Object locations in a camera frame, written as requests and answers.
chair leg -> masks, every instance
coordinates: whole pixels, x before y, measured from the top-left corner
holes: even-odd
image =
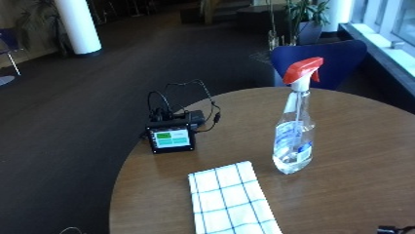
[[[9,56],[9,60],[10,60],[10,62],[11,62],[11,65],[14,66],[17,75],[21,75],[21,72],[18,71],[18,69],[17,69],[17,67],[15,67],[15,64],[14,64],[13,58],[11,58],[11,56],[10,56],[10,53],[7,53],[7,56]]]

white column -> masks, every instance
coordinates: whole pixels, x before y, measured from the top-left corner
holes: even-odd
[[[54,0],[69,40],[77,55],[100,50],[90,12],[84,0]]]
[[[329,24],[323,27],[323,32],[336,32],[337,24],[349,21],[352,0],[329,0],[327,6],[329,8],[327,10]]]

device screen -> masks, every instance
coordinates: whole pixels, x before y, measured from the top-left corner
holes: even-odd
[[[168,148],[188,146],[188,134],[186,127],[176,127],[170,129],[151,130],[151,140],[156,148]]]

pillar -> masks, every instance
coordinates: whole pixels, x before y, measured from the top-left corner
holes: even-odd
[[[54,0],[67,32],[74,53],[94,56],[100,51],[100,42],[84,0]]]

window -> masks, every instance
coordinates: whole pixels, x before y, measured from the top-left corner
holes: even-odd
[[[392,33],[401,38],[402,41],[415,45],[415,1],[402,0],[396,15],[396,21]]]
[[[415,77],[415,0],[353,0],[351,15],[351,25]],[[393,50],[392,42],[404,45]]]

